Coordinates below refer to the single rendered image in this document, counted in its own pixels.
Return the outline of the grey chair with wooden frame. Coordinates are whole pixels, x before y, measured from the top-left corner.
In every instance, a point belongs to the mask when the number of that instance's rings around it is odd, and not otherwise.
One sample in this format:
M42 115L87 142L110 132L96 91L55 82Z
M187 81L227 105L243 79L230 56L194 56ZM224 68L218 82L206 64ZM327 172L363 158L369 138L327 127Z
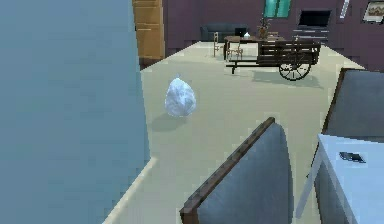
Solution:
M384 143L384 72L342 68L322 134Z
M292 224L293 178L284 129L262 122L186 200L182 224Z

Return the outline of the dark wooden cart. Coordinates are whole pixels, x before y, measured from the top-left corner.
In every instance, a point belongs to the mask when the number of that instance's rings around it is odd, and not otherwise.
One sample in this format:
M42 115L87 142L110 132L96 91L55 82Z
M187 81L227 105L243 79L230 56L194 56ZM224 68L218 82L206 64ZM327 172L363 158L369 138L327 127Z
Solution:
M288 81L305 78L319 60L321 44L313 40L262 41L255 59L231 59L227 67L234 74L240 67L277 68Z

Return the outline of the white tied rubbish bag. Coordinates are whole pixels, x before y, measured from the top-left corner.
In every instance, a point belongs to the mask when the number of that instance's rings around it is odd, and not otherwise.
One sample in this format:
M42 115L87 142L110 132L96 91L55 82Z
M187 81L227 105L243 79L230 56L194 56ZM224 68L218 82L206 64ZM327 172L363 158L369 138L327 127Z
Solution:
M194 90L180 77L175 77L168 86L164 106L171 116L189 116L197 106Z

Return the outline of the framed wall picture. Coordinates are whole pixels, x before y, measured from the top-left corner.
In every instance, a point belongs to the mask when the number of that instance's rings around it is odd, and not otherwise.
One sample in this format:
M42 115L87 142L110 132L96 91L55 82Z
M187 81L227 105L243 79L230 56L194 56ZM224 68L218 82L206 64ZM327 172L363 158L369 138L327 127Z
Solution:
M370 1L367 4L362 21L384 23L384 0Z

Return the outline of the brown potted house plant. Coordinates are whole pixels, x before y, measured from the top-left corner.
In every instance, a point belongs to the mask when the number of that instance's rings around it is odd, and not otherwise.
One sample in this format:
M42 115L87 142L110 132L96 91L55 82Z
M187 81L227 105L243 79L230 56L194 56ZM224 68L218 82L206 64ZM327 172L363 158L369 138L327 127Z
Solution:
M267 38L269 26L270 26L269 19L267 18L260 19L260 25L258 26L258 37L260 39Z

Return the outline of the dark grey sofa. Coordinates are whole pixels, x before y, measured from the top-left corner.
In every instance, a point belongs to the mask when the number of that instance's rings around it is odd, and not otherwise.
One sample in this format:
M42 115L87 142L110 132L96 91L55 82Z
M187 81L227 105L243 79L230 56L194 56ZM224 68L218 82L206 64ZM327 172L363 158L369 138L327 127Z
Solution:
M219 33L219 42L222 43L226 36L236 36L236 28L246 28L249 30L247 24L236 24L236 23L209 23L200 27L201 41L212 42L214 39L214 32Z

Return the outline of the light wooden chair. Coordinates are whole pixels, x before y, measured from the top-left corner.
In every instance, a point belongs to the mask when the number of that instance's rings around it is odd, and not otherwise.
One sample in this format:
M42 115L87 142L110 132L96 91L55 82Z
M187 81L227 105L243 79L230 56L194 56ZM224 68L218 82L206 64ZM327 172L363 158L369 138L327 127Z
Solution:
M234 46L228 44L226 55L228 60L230 60L233 56L236 56L236 59L242 58L243 49L241 48L241 43L237 42Z
M214 42L213 42L213 56L216 57L216 53L223 48L223 45L219 44L219 33L214 32Z

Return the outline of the dark wooden dining table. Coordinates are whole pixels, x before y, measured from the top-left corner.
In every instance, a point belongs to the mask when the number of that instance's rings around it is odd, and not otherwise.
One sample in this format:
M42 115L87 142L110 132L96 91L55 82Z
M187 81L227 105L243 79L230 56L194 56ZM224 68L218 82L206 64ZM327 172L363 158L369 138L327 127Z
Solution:
M226 36L224 38L223 55L224 59L228 58L228 49L231 43L261 43L265 41L284 41L283 37L267 37L266 39L260 39L256 36L240 37L240 36Z

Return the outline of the black television set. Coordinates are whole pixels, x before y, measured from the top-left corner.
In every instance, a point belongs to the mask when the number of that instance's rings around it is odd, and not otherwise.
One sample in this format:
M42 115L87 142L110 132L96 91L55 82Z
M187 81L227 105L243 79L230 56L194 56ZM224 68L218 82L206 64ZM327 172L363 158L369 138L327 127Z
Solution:
M309 27L327 27L330 15L330 10L304 10L301 12L298 25Z

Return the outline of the dark striped television stand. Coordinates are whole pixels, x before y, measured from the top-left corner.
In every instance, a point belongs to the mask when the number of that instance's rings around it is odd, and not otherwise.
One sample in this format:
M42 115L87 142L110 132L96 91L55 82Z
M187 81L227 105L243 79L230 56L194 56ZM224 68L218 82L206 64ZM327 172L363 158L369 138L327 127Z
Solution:
M322 28L302 28L294 29L292 37L295 39L308 39L316 42L326 43L329 31Z

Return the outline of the orange wooden door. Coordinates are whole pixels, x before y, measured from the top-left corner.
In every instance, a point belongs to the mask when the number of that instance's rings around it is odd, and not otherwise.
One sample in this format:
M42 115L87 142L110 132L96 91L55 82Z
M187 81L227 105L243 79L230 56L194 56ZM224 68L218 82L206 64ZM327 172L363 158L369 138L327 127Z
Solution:
M162 0L132 0L140 58L165 56Z

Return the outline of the pale blue table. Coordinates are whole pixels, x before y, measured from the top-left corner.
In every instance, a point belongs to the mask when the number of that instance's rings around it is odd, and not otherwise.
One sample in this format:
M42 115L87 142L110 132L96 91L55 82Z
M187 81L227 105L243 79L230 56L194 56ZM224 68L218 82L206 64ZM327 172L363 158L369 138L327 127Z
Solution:
M321 165L329 173L349 224L384 224L384 143L318 135L319 147L295 209L300 219ZM360 154L364 163L343 160Z

